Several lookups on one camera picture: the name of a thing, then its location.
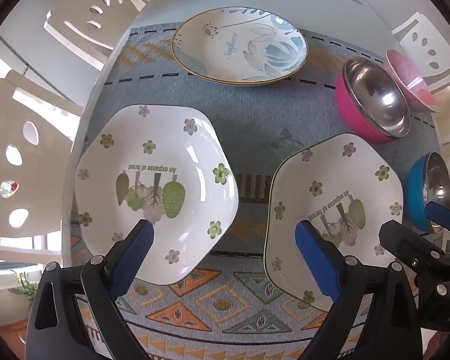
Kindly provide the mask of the white chair right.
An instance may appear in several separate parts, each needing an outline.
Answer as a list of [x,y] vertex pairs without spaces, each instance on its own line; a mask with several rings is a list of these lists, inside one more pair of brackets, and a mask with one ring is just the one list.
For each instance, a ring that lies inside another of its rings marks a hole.
[[450,45],[425,15],[416,12],[391,33],[433,94],[450,86]]

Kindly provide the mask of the white chair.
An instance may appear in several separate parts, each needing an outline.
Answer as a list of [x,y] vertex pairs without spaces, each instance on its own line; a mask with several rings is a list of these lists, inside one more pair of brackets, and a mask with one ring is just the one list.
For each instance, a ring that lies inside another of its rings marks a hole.
[[44,29],[101,71],[124,32],[150,0],[61,0]]
[[450,86],[450,45],[425,15],[416,12],[391,33],[433,94]]

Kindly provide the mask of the beige chair near left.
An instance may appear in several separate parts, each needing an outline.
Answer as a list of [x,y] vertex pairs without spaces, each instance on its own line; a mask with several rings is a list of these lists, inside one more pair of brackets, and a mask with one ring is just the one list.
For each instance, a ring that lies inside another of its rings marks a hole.
[[83,108],[11,70],[0,79],[0,237],[62,228],[65,176]]

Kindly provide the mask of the blue woven table runner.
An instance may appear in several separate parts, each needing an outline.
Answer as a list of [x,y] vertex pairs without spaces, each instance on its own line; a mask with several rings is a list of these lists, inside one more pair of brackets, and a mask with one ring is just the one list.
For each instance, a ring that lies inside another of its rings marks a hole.
[[79,126],[88,146],[132,104],[193,107],[212,123],[238,185],[233,225],[185,279],[170,286],[135,280],[118,306],[154,359],[296,359],[323,313],[266,277],[263,246],[272,176],[289,155],[347,127],[335,106],[341,66],[359,55],[385,57],[306,32],[310,55],[296,75],[273,85],[235,87],[185,72],[171,54],[176,24],[134,28],[97,83]]

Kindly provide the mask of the blue steel bowl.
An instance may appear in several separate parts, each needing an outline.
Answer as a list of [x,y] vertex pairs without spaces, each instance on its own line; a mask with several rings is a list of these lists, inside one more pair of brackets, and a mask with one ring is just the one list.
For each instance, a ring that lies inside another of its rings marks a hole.
[[418,159],[406,178],[406,211],[412,224],[424,233],[441,233],[443,228],[425,215],[425,206],[435,202],[450,208],[450,175],[446,162],[432,151]]

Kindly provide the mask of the round blue floral plate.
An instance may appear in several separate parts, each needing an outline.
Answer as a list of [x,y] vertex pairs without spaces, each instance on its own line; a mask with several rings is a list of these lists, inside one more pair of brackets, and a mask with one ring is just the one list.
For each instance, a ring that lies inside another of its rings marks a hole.
[[284,18],[253,7],[220,7],[182,23],[172,55],[187,72],[232,86],[263,86],[291,77],[307,60],[305,36]]

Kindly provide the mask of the pink steel bowl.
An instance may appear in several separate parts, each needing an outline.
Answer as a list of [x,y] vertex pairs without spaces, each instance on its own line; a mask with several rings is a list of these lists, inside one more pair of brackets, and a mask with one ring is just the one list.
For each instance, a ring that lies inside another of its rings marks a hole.
[[385,69],[367,58],[345,61],[335,97],[344,121],[366,141],[388,143],[410,132],[410,108],[403,92]]

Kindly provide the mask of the pink patterned ceramic bowl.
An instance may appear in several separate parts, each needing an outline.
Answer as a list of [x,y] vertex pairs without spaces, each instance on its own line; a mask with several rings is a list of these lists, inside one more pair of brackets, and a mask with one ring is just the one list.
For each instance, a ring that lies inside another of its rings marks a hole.
[[418,113],[438,112],[438,105],[415,65],[396,49],[385,53],[385,71],[405,96],[409,108]]

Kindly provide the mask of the white chair far left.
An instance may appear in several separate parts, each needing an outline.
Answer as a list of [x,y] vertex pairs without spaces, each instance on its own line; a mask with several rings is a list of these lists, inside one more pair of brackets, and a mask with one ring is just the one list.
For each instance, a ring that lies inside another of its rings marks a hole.
[[61,0],[44,29],[101,71],[124,32],[150,0]]

